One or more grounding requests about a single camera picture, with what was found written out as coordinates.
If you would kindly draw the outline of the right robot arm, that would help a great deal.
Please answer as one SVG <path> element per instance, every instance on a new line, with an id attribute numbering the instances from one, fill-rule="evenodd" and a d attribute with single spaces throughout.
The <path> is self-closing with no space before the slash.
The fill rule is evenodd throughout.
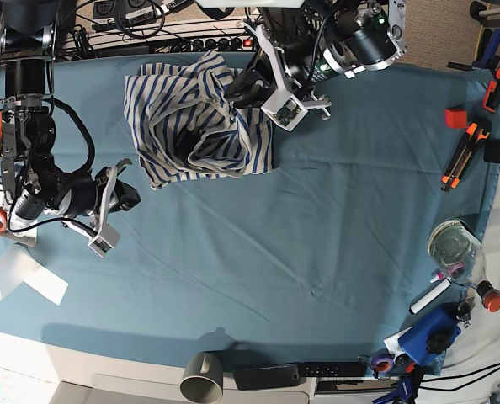
<path id="1" fill-rule="evenodd" d="M 120 234 L 108 216 L 140 203 L 120 181 L 128 158 L 92 173 L 95 146 L 76 111 L 54 95 L 57 1 L 4 1 L 0 20 L 0 235 L 36 241 L 36 228 L 60 222 L 88 239 L 104 257 Z M 51 152 L 55 109 L 68 115 L 85 141 L 87 156 L 67 173 Z"/>

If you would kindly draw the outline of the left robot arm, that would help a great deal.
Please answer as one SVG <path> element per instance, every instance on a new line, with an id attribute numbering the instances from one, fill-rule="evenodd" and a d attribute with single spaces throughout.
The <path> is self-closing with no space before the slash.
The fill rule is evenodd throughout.
<path id="1" fill-rule="evenodd" d="M 237 108 L 259 108 L 292 131 L 311 110 L 330 118 L 332 102 L 318 83 L 386 69 L 407 52 L 403 1 L 304 1 L 260 8 L 245 30 L 255 53 L 226 90 Z"/>

